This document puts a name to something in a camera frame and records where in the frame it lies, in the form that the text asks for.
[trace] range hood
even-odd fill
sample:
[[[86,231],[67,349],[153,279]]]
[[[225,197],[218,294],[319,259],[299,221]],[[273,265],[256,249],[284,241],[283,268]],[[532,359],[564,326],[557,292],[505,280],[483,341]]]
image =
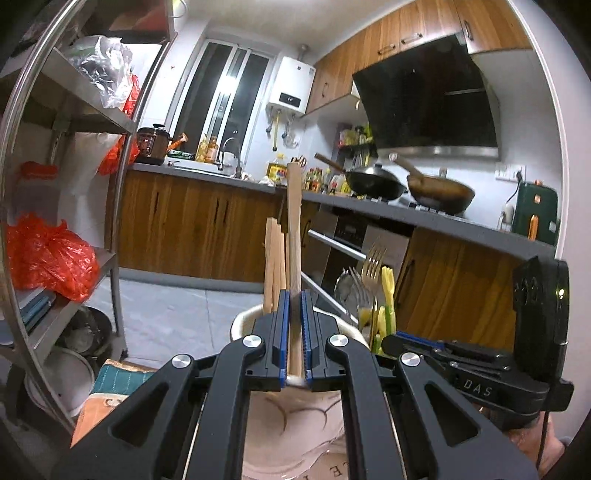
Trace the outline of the range hood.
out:
[[[489,93],[455,35],[394,55],[353,79],[378,148],[498,156]]]

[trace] wok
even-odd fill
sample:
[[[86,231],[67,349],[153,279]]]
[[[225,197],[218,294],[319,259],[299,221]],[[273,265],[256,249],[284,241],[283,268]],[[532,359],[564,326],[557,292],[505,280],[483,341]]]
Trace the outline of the wok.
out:
[[[406,187],[400,183],[398,177],[381,165],[373,167],[358,167],[345,171],[338,163],[317,153],[315,158],[326,163],[338,172],[344,173],[351,190],[359,195],[368,195],[373,198],[382,197],[384,200],[396,200],[405,191]]]
[[[419,205],[457,215],[466,210],[474,199],[476,193],[468,185],[425,175],[398,154],[390,155],[390,160],[410,173],[407,177],[408,189]]]

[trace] kitchen faucet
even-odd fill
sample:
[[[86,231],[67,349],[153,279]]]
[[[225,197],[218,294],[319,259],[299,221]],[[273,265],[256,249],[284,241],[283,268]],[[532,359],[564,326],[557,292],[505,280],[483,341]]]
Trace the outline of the kitchen faucet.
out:
[[[242,178],[242,162],[240,161],[240,153],[242,151],[242,146],[240,145],[240,141],[236,137],[228,138],[222,145],[221,153],[222,153],[222,160],[217,163],[217,167],[220,171],[223,170],[223,155],[226,151],[226,145],[230,140],[234,140],[238,144],[238,156],[236,157],[236,173],[234,174],[234,178],[241,179]]]

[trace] water heater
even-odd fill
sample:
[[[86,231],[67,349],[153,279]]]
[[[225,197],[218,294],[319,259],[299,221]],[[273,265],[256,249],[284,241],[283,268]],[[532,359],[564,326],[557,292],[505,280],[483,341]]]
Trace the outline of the water heater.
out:
[[[283,57],[269,104],[296,115],[304,115],[315,74],[316,69],[313,66]]]

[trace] wooden cabinet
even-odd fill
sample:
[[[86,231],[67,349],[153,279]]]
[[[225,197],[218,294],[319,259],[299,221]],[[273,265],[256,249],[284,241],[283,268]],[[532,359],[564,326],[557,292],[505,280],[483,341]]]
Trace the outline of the wooden cabinet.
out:
[[[327,103],[350,95],[353,74],[357,70],[363,48],[363,35],[348,39],[316,63],[316,76],[306,111],[309,113]]]
[[[262,283],[265,224],[267,217],[279,215],[280,206],[276,194],[130,170],[122,198],[119,265]],[[317,210],[317,204],[303,203],[302,233]],[[287,204],[283,211],[287,215]]]
[[[394,11],[363,30],[362,57],[358,70],[387,59],[400,51],[400,14]]]
[[[462,31],[452,0],[417,0],[398,14],[400,51]]]
[[[512,351],[515,313],[506,254],[417,228],[397,280],[400,330]]]
[[[531,48],[506,0],[454,0],[469,53]]]

